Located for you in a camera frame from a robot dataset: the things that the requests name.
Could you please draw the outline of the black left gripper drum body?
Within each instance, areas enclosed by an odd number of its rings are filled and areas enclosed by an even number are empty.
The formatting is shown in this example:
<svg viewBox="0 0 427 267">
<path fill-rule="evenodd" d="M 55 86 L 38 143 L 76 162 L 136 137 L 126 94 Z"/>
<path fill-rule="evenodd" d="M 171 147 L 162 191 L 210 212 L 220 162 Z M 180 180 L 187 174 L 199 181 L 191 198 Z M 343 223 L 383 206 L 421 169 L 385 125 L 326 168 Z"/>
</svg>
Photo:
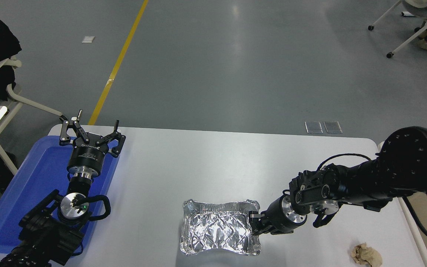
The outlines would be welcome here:
<svg viewBox="0 0 427 267">
<path fill-rule="evenodd" d="M 73 152 L 67 165 L 67 171 L 70 174 L 83 171 L 90 174 L 101 174 L 109 147 L 106 143 L 96 143 L 102 139 L 101 135 L 89 133 L 88 137 L 87 144 L 82 137 L 77 137 L 72 142 Z"/>
</svg>

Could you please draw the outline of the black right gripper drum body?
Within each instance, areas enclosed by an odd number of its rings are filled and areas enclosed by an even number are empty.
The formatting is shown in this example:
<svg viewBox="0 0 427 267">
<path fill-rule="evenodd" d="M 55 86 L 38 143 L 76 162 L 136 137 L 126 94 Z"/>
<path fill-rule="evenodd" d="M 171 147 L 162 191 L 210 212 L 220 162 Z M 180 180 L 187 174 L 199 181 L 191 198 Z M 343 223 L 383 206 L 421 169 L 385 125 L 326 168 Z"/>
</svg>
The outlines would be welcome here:
<svg viewBox="0 0 427 267">
<path fill-rule="evenodd" d="M 291 234 L 294 232 L 295 213 L 291 208 L 289 199 L 277 199 L 262 212 L 260 220 L 262 234 L 270 233 Z"/>
</svg>

